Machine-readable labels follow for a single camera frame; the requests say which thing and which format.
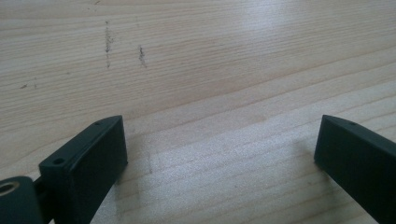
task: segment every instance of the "screw hole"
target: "screw hole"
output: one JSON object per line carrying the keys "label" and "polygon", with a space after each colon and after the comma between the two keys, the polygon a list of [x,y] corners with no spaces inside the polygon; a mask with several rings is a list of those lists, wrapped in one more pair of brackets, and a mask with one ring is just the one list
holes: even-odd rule
{"label": "screw hole", "polygon": [[56,159],[55,161],[53,161],[53,163],[54,163],[55,165],[62,164],[62,163],[64,163],[64,159],[62,159],[62,158]]}
{"label": "screw hole", "polygon": [[0,186],[0,196],[9,194],[20,186],[19,182],[8,182]]}

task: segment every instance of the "black plastic part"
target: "black plastic part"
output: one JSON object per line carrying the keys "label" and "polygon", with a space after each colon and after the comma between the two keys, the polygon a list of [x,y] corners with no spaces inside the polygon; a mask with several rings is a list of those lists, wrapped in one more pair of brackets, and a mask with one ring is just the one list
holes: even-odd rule
{"label": "black plastic part", "polygon": [[16,176],[0,181],[1,224],[43,224],[31,178]]}
{"label": "black plastic part", "polygon": [[122,117],[96,121],[39,164],[56,223],[90,223],[127,165]]}
{"label": "black plastic part", "polygon": [[379,223],[396,223],[396,144],[357,123],[324,115],[316,164]]}

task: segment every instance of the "light wood tabletop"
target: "light wood tabletop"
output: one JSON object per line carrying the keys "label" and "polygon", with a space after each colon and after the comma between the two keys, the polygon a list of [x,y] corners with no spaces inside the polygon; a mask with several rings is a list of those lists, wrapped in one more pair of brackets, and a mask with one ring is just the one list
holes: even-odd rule
{"label": "light wood tabletop", "polygon": [[92,223],[375,223],[314,164],[323,114],[396,141],[396,1],[1,0],[0,179],[123,115]]}

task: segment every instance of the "scuff mark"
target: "scuff mark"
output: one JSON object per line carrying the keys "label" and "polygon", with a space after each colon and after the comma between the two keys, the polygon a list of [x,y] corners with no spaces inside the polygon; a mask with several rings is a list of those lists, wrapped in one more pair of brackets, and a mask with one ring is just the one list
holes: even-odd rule
{"label": "scuff mark", "polygon": [[139,45],[139,52],[140,52],[139,61],[145,68],[147,68],[146,61],[145,61],[145,52],[143,51],[143,48],[141,45]]}
{"label": "scuff mark", "polygon": [[110,24],[110,21],[106,21],[106,30],[105,30],[105,36],[106,36],[106,65],[107,68],[110,67],[110,59],[109,59],[109,52],[111,51],[111,44],[114,42],[114,38],[111,37],[111,31],[108,28],[108,25]]}

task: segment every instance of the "wooden table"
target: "wooden table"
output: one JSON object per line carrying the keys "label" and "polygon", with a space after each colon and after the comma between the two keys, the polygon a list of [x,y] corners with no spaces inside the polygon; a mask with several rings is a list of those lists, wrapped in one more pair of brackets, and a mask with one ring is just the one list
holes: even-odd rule
{"label": "wooden table", "polygon": [[0,1],[0,179],[123,115],[92,223],[375,223],[313,163],[323,114],[396,141],[396,2]]}

